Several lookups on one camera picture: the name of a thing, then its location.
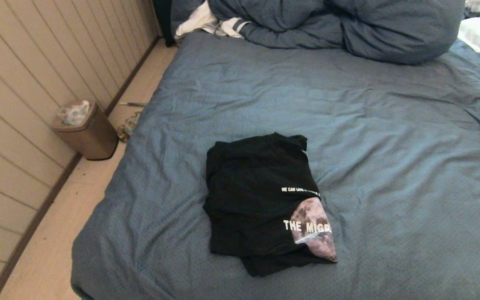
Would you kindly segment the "bed with blue sheet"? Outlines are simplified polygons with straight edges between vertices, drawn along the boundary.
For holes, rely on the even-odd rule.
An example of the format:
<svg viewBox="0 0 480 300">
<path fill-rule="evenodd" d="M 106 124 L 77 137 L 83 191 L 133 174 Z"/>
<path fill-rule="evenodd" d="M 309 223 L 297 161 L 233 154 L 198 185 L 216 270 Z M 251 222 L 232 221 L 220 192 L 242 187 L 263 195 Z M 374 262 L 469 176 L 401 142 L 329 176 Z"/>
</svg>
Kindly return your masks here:
<svg viewBox="0 0 480 300">
<path fill-rule="evenodd" d="M 207 151 L 304 135 L 338 262 L 210 251 Z M 190 33 L 72 248 L 82 300 L 480 300 L 480 54 L 419 66 Z"/>
</svg>

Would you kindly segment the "blue bunched duvet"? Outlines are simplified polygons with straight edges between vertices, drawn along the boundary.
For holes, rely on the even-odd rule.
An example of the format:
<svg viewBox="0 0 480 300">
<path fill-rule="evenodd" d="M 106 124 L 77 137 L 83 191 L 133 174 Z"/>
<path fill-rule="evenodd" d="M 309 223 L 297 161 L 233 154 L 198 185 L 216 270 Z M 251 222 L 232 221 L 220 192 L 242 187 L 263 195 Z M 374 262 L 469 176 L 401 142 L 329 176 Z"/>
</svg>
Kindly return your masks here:
<svg viewBox="0 0 480 300">
<path fill-rule="evenodd" d="M 208 0 L 217 19 L 272 49 L 344 49 L 418 65 L 457 39 L 465 0 Z"/>
</svg>

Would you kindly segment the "clear plastic bin bag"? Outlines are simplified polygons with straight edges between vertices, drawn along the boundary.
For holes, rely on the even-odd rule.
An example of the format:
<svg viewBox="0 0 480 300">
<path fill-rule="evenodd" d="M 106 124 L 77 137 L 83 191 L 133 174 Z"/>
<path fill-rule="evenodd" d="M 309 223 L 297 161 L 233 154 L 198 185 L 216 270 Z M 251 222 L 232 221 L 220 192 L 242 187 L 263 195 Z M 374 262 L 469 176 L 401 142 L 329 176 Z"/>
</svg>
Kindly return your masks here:
<svg viewBox="0 0 480 300">
<path fill-rule="evenodd" d="M 63 125 L 79 126 L 86 121 L 90 108 L 91 103 L 88 100 L 78 101 L 60 108 L 57 111 L 57 117 Z"/>
</svg>

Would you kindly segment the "black bedside furniture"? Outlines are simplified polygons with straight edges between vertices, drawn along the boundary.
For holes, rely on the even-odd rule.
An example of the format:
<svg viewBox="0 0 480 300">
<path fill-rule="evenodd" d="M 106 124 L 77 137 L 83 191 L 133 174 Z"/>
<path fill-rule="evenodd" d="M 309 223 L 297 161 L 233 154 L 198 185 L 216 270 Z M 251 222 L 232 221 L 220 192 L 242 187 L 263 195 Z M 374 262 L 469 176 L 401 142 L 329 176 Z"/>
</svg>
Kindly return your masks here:
<svg viewBox="0 0 480 300">
<path fill-rule="evenodd" d="M 165 41 L 165 46 L 167 48 L 175 46 L 176 42 L 175 38 L 173 37 L 171 27 L 172 0 L 152 0 L 152 4 L 160 25 L 162 37 Z"/>
</svg>

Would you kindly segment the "white striped garment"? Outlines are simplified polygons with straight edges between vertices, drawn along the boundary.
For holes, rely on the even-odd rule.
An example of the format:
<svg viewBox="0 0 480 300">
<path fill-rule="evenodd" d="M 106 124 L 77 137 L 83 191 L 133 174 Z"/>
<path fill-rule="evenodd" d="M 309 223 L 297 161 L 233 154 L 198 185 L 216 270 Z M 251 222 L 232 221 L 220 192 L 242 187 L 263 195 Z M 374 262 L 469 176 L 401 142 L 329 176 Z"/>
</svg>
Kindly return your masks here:
<svg viewBox="0 0 480 300">
<path fill-rule="evenodd" d="M 226 21 L 219 20 L 212 13 L 208 0 L 198 6 L 191 13 L 188 20 L 181 23 L 175 30 L 174 38 L 176 42 L 181 42 L 184 37 L 197 30 L 203 30 L 217 36 L 229 36 L 233 38 L 244 39 L 240 31 L 251 21 L 233 17 Z"/>
</svg>

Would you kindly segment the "black printed t-shirt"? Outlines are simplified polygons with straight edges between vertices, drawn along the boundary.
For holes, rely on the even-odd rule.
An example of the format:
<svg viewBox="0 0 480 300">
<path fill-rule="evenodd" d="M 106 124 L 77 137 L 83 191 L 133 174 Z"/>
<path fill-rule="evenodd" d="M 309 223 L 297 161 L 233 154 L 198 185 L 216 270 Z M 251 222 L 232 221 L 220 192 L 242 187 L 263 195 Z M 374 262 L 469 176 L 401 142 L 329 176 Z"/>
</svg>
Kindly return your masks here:
<svg viewBox="0 0 480 300">
<path fill-rule="evenodd" d="M 208 150 L 204 210 L 212 254 L 238 257 L 252 277 L 337 262 L 307 147 L 303 135 L 273 133 Z"/>
</svg>

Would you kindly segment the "brown trash bin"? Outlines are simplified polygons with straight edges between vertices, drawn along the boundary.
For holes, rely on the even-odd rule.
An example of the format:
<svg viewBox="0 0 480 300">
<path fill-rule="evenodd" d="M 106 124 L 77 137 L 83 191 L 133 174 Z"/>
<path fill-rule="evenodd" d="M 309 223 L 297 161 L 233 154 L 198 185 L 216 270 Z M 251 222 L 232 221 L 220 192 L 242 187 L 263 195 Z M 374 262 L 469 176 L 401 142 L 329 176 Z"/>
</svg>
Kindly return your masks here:
<svg viewBox="0 0 480 300">
<path fill-rule="evenodd" d="M 71 101 L 64 106 L 78 101 L 82 100 Z M 82 125 L 63 125 L 56 113 L 52 129 L 69 147 L 87 160 L 108 160 L 114 155 L 118 146 L 118 135 L 99 105 L 93 100 L 88 101 L 91 103 L 91 108 Z"/>
</svg>

